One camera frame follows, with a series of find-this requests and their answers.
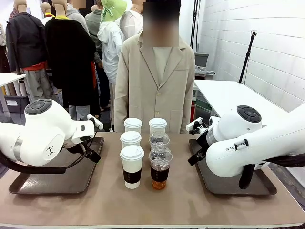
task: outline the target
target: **white cup lid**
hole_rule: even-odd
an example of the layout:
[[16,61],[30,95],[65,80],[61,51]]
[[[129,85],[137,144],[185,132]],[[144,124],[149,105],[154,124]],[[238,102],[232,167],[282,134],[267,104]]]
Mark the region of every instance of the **white cup lid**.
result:
[[141,140],[142,140],[141,134],[136,131],[127,131],[121,135],[121,142],[136,143]]
[[121,150],[120,156],[127,161],[139,160],[144,157],[144,150],[141,146],[126,146]]
[[137,118],[127,118],[124,122],[124,126],[129,128],[139,128],[142,126],[142,121]]
[[156,128],[164,128],[167,126],[167,122],[162,118],[153,118],[149,121],[149,126]]

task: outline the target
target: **dark metal tray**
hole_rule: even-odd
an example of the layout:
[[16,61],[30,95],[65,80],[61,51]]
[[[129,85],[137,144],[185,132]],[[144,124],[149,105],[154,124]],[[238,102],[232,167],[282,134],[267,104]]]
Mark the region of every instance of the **dark metal tray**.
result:
[[[190,139],[192,155],[200,150],[196,139]],[[241,175],[222,178],[215,175],[207,166],[205,159],[196,164],[199,169],[199,176],[202,176],[206,188],[213,194],[236,195],[236,196],[270,196],[277,193],[276,187],[272,184],[265,173],[259,169],[253,173],[251,183],[247,189],[240,189],[238,186]]]
[[[101,154],[104,138],[96,137],[91,149]],[[71,154],[63,149],[46,167],[67,166],[80,154]],[[91,180],[96,164],[84,158],[64,174],[35,175],[21,173],[9,188],[10,193],[22,195],[58,195],[84,192]]]

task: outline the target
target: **clear plastic cup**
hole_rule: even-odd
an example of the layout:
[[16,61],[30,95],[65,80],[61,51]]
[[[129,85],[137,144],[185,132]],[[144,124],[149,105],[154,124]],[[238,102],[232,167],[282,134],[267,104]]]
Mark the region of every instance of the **clear plastic cup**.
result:
[[151,149],[154,147],[166,147],[170,143],[170,138],[165,132],[154,132],[149,137]]
[[151,135],[154,132],[165,132],[167,126],[167,122],[162,118],[153,118],[149,121],[149,127]]
[[128,131],[121,135],[122,147],[136,145],[139,146],[142,140],[141,134],[136,131]]
[[127,118],[124,121],[125,132],[136,131],[136,132],[141,133],[142,125],[143,125],[142,121],[137,118]]
[[150,154],[152,186],[154,189],[161,190],[166,187],[166,181],[170,170],[170,162],[173,155],[167,147],[154,147]]
[[135,189],[140,185],[144,150],[141,146],[127,146],[120,153],[125,186]]

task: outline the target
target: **wooden mannequin head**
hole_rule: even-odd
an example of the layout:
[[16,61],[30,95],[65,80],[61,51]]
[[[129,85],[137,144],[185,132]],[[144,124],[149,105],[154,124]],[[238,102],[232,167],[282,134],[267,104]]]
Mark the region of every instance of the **wooden mannequin head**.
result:
[[94,12],[97,8],[98,8],[97,5],[93,5],[93,6],[91,7],[91,11]]
[[145,0],[132,0],[131,10],[143,13]]
[[14,7],[17,9],[18,13],[26,12],[27,1],[26,0],[14,0]]
[[52,5],[55,8],[56,16],[66,16],[67,0],[52,0]]
[[51,5],[47,2],[44,2],[40,5],[41,11],[43,15],[46,15],[46,13],[51,13]]

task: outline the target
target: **paper cup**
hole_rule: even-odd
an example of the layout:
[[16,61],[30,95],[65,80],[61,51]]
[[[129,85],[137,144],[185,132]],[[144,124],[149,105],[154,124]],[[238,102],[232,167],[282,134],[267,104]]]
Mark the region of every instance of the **paper cup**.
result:
[[154,132],[165,132],[166,126],[167,122],[162,118],[153,118],[149,121],[151,135]]
[[140,185],[144,150],[140,146],[127,146],[120,153],[125,186],[135,189]]
[[141,133],[141,127],[143,123],[140,119],[137,118],[127,118],[124,122],[125,132],[136,131]]
[[121,135],[122,147],[136,145],[139,146],[141,143],[142,137],[139,132],[128,131]]

